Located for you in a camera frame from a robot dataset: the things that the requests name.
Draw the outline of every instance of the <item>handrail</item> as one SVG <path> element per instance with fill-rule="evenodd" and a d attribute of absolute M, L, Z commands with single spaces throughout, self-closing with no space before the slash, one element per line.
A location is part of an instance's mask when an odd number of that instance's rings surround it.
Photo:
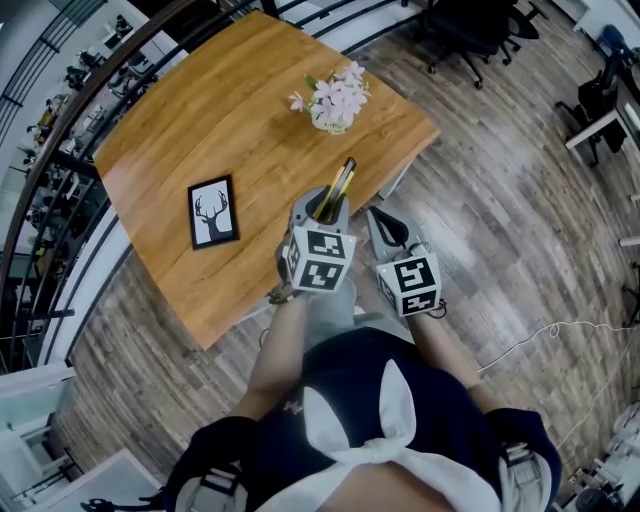
<path fill-rule="evenodd" d="M 344 53 L 345 55 L 349 55 L 351 52 L 373 41 L 374 39 L 377 39 L 378 37 L 386 34 L 387 32 L 391 32 L 392 30 L 395 30 L 396 28 L 400 28 L 403 25 L 406 25 L 407 23 L 411 23 L 412 21 L 419 20 L 420 16 L 421 16 L 420 14 L 416 14 L 415 16 L 411 16 L 404 20 L 400 20 L 397 23 L 394 23 L 393 25 L 389 25 L 388 27 L 385 27 L 382 30 L 378 30 L 377 32 L 374 32 L 370 36 L 367 36 L 364 39 L 361 39 L 360 41 L 358 41 L 357 43 L 352 44 L 351 46 L 349 46 L 349 48 L 342 50 L 342 53 Z"/>
<path fill-rule="evenodd" d="M 370 5 L 368 7 L 365 7 L 364 9 L 361 9 L 360 11 L 354 12 L 353 14 L 350 14 L 349 16 L 345 16 L 344 18 L 339 19 L 335 23 L 332 23 L 331 25 L 327 25 L 323 29 L 318 30 L 311 37 L 315 37 L 316 39 L 319 38 L 319 37 L 322 37 L 323 35 L 328 34 L 332 30 L 344 25 L 345 23 L 350 22 L 351 20 L 355 20 L 356 18 L 359 18 L 360 16 L 362 16 L 364 14 L 367 14 L 369 12 L 375 11 L 376 9 L 380 9 L 380 7 L 384 7 L 385 5 L 388 5 L 388 4 L 393 3 L 395 1 L 396 0 L 382 0 L 381 2 L 378 2 L 377 4 L 373 4 L 373 5 Z"/>
<path fill-rule="evenodd" d="M 289 9 L 293 9 L 294 7 L 305 3 L 307 0 L 293 0 L 291 2 L 288 2 L 286 4 L 284 4 L 282 7 L 280 7 L 278 9 L 278 14 L 284 14 L 285 12 L 287 12 Z"/>
<path fill-rule="evenodd" d="M 73 125 L 93 101 L 94 97 L 100 92 L 102 87 L 107 84 L 113 74 L 116 73 L 141 46 L 155 36 L 167 21 L 196 1 L 197 0 L 174 0 L 140 27 L 100 68 L 91 74 L 91 77 L 82 90 L 75 96 L 64 114 L 53 125 L 51 134 L 45 141 L 42 151 L 33 164 L 29 176 L 27 176 L 22 194 L 11 218 L 2 259 L 0 259 L 0 290 L 5 289 L 11 268 L 11 259 L 18 244 L 18 237 L 24 219 L 29 211 L 29 206 L 31 205 L 36 189 L 38 188 L 38 182 L 49 166 L 55 151 L 62 142 L 64 142 Z M 0 301 L 0 312 L 2 312 L 2 307 L 2 301 Z"/>
<path fill-rule="evenodd" d="M 302 28 L 307 23 L 310 23 L 315 19 L 322 18 L 325 14 L 330 13 L 331 11 L 335 11 L 336 9 L 339 9 L 340 7 L 344 7 L 345 5 L 355 1 L 356 0 L 339 0 L 335 4 L 328 5 L 327 7 L 314 12 L 310 16 L 307 16 L 306 18 L 301 19 L 300 21 L 296 22 L 293 26 L 296 28 Z"/>

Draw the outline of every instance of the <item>desk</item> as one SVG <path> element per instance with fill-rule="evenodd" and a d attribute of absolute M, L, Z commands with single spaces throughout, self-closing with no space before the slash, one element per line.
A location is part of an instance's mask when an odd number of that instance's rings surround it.
<path fill-rule="evenodd" d="M 380 80 L 345 135 L 315 129 L 288 96 L 304 74 L 348 64 L 301 31 L 253 12 L 164 75 L 94 156 L 152 279 L 195 340 L 211 346 L 277 284 L 274 251 L 293 201 L 357 162 L 352 212 L 438 129 Z M 194 251 L 187 187 L 231 174 L 240 240 Z"/>
<path fill-rule="evenodd" d="M 570 138 L 566 142 L 565 146 L 567 146 L 568 149 L 571 149 L 602 130 L 608 124 L 617 121 L 627 134 L 627 137 L 633 141 L 636 147 L 640 148 L 640 127 L 634 124 L 632 119 L 629 117 L 629 114 L 625 111 L 624 107 L 627 104 L 631 105 L 637 114 L 640 114 L 638 104 L 633 99 L 631 91 L 629 91 L 622 80 L 618 80 L 618 97 L 616 99 L 615 108 L 610 112 L 607 112 L 597 121 L 591 123 L 584 130 L 578 132 L 574 137 Z"/>

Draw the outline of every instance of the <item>office chair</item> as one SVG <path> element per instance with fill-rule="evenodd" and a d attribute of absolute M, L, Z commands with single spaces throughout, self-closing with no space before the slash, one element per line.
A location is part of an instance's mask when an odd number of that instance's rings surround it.
<path fill-rule="evenodd" d="M 530 1 L 529 4 L 531 5 L 531 10 L 527 14 L 523 14 L 520 10 L 516 9 L 515 5 L 509 7 L 508 27 L 510 36 L 518 37 L 520 39 L 540 39 L 540 33 L 536 27 L 533 26 L 531 20 L 538 15 L 542 16 L 545 20 L 548 20 L 549 17 L 533 2 Z M 506 42 L 511 45 L 514 52 L 517 52 L 522 48 L 522 46 L 514 41 L 512 37 L 507 37 Z M 500 45 L 500 47 L 505 55 L 502 62 L 507 66 L 511 64 L 511 55 L 504 43 Z"/>
<path fill-rule="evenodd" d="M 555 105 L 556 108 L 565 109 L 578 121 L 581 130 L 584 130 L 593 122 L 613 110 L 618 98 L 616 73 L 625 58 L 626 52 L 622 46 L 612 48 L 604 71 L 599 71 L 593 80 L 589 80 L 578 87 L 579 104 L 571 108 L 566 103 L 559 101 Z M 611 123 L 595 135 L 589 137 L 589 145 L 593 153 L 593 163 L 591 167 L 598 165 L 599 160 L 596 144 L 600 142 L 601 137 L 604 137 L 611 151 L 617 153 L 620 151 L 626 136 L 624 129 L 618 123 Z"/>
<path fill-rule="evenodd" d="M 417 39 L 430 35 L 445 47 L 429 65 L 429 73 L 435 73 L 438 63 L 457 53 L 475 73 L 476 89 L 482 89 L 482 75 L 469 54 L 480 55 L 489 63 L 490 56 L 498 53 L 509 36 L 507 11 L 510 6 L 511 0 L 440 0 L 435 5 L 434 0 L 429 0 Z"/>
<path fill-rule="evenodd" d="M 138 79 L 142 78 L 152 65 L 142 52 L 134 53 L 127 64 L 129 71 Z"/>

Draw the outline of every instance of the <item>flower vase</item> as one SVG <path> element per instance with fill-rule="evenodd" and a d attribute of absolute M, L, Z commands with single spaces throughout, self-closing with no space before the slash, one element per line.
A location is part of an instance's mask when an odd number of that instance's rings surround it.
<path fill-rule="evenodd" d="M 350 123 L 346 123 L 343 120 L 339 120 L 336 122 L 327 121 L 325 116 L 317 116 L 311 114 L 311 123 L 318 130 L 324 130 L 329 132 L 331 135 L 342 135 L 347 131 L 347 128 L 353 124 L 353 118 Z"/>

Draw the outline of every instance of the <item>white cable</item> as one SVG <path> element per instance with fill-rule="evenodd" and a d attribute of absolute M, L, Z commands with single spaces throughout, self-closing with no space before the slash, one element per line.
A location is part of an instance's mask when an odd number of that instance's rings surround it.
<path fill-rule="evenodd" d="M 478 370 L 478 373 L 483 372 L 483 371 L 491 368 L 494 364 L 497 364 L 499 361 L 502 361 L 511 352 L 513 352 L 514 349 L 518 348 L 521 345 L 524 345 L 525 343 L 528 343 L 529 341 L 531 341 L 533 338 L 535 338 L 538 334 L 540 334 L 542 331 L 544 331 L 546 329 L 549 329 L 549 337 L 550 338 L 557 338 L 558 334 L 560 334 L 560 326 L 561 325 L 566 325 L 567 327 L 571 327 L 572 325 L 590 325 L 594 329 L 597 329 L 598 327 L 606 327 L 607 329 L 611 330 L 612 332 L 631 331 L 631 330 L 635 329 L 635 327 L 636 327 L 636 326 L 634 326 L 634 327 L 611 327 L 609 324 L 593 324 L 591 322 L 587 322 L 587 321 L 584 321 L 584 320 L 578 320 L 576 322 L 571 322 L 571 323 L 556 322 L 556 323 L 553 323 L 553 324 L 545 325 L 541 329 L 538 329 L 533 336 L 527 338 L 526 340 L 523 340 L 523 341 L 520 341 L 520 342 L 516 343 L 513 347 L 511 347 L 509 350 L 507 350 L 504 354 L 502 354 L 500 357 L 498 357 L 498 359 L 496 359 L 495 361 L 492 361 L 488 365 L 483 366 L 482 368 L 480 368 Z M 629 340 L 629 342 L 627 343 L 627 346 L 622 351 L 622 355 L 620 356 L 620 359 L 618 360 L 618 363 L 616 364 L 616 367 L 611 372 L 611 376 L 609 377 L 609 380 L 600 388 L 598 393 L 596 393 L 596 396 L 594 397 L 593 401 L 591 402 L 591 407 L 589 407 L 589 411 L 587 412 L 585 417 L 582 418 L 578 423 L 576 423 L 576 425 L 571 430 L 569 430 L 567 435 L 564 436 L 562 441 L 560 441 L 560 443 L 556 446 L 556 449 L 560 449 L 560 447 L 565 443 L 565 441 L 567 439 L 569 439 L 569 436 L 571 434 L 573 434 L 576 431 L 576 429 L 578 429 L 582 424 L 584 424 L 585 421 L 587 421 L 589 419 L 589 416 L 591 416 L 591 413 L 593 412 L 593 409 L 596 406 L 596 402 L 598 401 L 598 399 L 600 398 L 602 393 L 604 393 L 605 389 L 607 389 L 609 387 L 609 384 L 611 384 L 611 382 L 613 381 L 614 377 L 617 375 L 618 370 L 620 369 L 620 365 L 622 364 L 622 360 L 624 359 L 624 356 L 627 355 L 627 351 L 629 350 L 630 346 L 631 346 L 631 340 Z"/>

